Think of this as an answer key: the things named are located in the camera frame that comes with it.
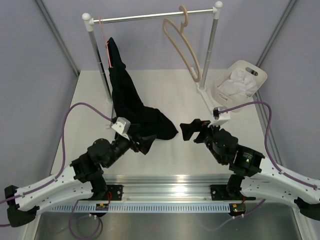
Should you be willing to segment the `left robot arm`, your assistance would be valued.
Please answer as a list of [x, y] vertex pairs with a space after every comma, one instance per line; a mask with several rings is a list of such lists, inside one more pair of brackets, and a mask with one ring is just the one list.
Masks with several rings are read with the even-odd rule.
[[62, 204], [103, 199], [108, 191], [103, 168], [110, 168], [128, 150], [146, 155], [155, 139], [156, 135], [133, 138], [118, 135], [112, 142], [100, 138], [60, 174], [25, 187], [6, 187], [8, 225], [13, 228], [26, 225], [36, 216]]

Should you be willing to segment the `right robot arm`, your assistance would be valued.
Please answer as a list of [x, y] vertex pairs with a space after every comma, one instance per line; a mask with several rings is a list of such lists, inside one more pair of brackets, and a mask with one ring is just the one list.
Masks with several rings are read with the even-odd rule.
[[266, 199], [296, 208], [302, 215], [320, 219], [320, 181], [289, 170], [262, 153], [240, 145], [238, 138], [209, 121], [181, 123], [184, 141], [194, 133], [196, 144], [205, 144], [216, 161], [232, 171], [226, 193], [233, 200]]

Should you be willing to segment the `black t shirt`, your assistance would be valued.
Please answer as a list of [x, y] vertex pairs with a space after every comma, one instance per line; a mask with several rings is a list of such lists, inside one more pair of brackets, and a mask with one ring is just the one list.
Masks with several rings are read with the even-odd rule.
[[159, 109], [143, 104], [112, 37], [107, 41], [107, 46], [111, 64], [108, 68], [109, 78], [116, 116], [126, 118], [132, 124], [139, 124], [138, 134], [142, 137], [155, 135], [160, 140], [173, 139], [178, 130]]

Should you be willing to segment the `pink wire hanger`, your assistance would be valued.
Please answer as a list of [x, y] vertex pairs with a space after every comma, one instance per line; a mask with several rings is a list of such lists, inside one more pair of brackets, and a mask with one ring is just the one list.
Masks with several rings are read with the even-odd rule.
[[102, 33], [102, 36], [103, 36], [104, 45], [105, 45], [105, 48], [106, 48], [106, 51], [107, 51], [108, 65], [109, 65], [109, 68], [112, 68], [113, 66], [112, 66], [111, 57], [110, 57], [108, 40], [107, 40], [107, 38], [105, 36], [105, 33], [104, 33], [102, 19], [100, 17], [98, 17], [98, 21], [99, 21], [100, 30], [101, 30], [101, 33]]

